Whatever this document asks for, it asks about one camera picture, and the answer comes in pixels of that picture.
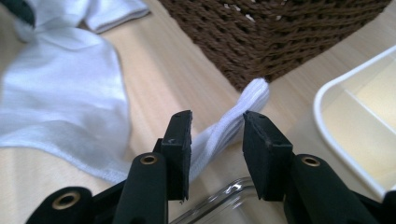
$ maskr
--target wooden table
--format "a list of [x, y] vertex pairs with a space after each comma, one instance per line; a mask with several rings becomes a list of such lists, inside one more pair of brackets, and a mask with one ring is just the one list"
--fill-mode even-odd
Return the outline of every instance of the wooden table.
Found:
[[[119, 52], [130, 100], [132, 136], [125, 155], [129, 161], [152, 150], [176, 112], [192, 110], [195, 136], [219, 120], [240, 94], [158, 1], [146, 2], [151, 10], [147, 17], [102, 34]], [[396, 2], [392, 2], [383, 14], [357, 33], [274, 81], [270, 85], [270, 101], [262, 113], [289, 136], [296, 124], [310, 117], [313, 99], [323, 84], [396, 44], [395, 21]], [[13, 32], [12, 17], [0, 7], [0, 74], [23, 46]], [[312, 148], [296, 147], [295, 151], [316, 153]], [[322, 158], [332, 161], [332, 155], [326, 155]], [[337, 164], [331, 163], [343, 173], [344, 166]], [[248, 169], [241, 144], [235, 144], [191, 183], [189, 201], [169, 203], [170, 220], [243, 176], [248, 176]], [[87, 175], [66, 161], [26, 148], [0, 150], [0, 181], [0, 223], [24, 222], [57, 189], [83, 186], [96, 194], [110, 187], [106, 181]]]

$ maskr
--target brass insert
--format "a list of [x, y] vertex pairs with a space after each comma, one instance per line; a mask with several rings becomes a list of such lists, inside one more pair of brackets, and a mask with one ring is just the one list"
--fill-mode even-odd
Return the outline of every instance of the brass insert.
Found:
[[142, 164], [145, 164], [145, 165], [151, 165], [151, 164], [154, 164], [155, 162], [157, 162], [157, 160], [158, 160], [157, 157], [149, 155], [149, 156], [145, 156], [142, 159], [140, 159], [140, 162], [142, 162]]
[[69, 191], [55, 199], [52, 203], [52, 208], [56, 210], [66, 209], [76, 204], [80, 197], [77, 191]]
[[318, 161], [313, 157], [303, 157], [301, 160], [303, 161], [303, 163], [309, 166], [314, 166], [314, 167], [320, 166], [320, 161]]

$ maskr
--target white fabric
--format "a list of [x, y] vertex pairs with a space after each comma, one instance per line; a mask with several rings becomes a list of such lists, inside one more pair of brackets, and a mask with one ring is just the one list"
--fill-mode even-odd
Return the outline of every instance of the white fabric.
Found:
[[62, 27], [77, 27], [85, 21], [94, 33], [102, 33], [123, 22], [145, 16], [141, 0], [26, 0], [35, 13], [35, 28], [16, 21], [19, 38], [29, 42], [37, 33]]
[[136, 0], [95, 0], [88, 9], [85, 23], [97, 34], [131, 19], [149, 13], [148, 7]]
[[208, 127], [193, 139], [190, 182], [232, 141], [241, 140], [242, 134], [237, 134], [244, 123], [243, 114], [247, 110], [259, 112], [268, 98], [268, 83], [263, 78], [254, 79], [244, 89], [236, 105], [218, 123]]
[[144, 4], [112, 0], [107, 12], [112, 16], [102, 17], [107, 0], [28, 2], [36, 24], [35, 29], [16, 24], [29, 43], [2, 76], [0, 147], [41, 149], [120, 182], [130, 167], [122, 160], [130, 120], [117, 53], [102, 37], [75, 27], [85, 19], [93, 27], [107, 24], [104, 31], [136, 12], [131, 3], [138, 11]]

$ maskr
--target woven texture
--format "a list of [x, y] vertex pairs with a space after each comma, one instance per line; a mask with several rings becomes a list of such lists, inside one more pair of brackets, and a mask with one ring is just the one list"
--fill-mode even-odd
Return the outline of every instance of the woven texture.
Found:
[[351, 35], [390, 0], [160, 0], [241, 91], [269, 82]]

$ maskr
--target white plastic tray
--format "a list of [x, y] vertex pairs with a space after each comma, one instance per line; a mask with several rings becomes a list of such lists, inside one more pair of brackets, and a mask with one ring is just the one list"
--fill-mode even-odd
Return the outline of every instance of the white plastic tray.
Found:
[[319, 132], [380, 198], [396, 189], [396, 46], [324, 85]]

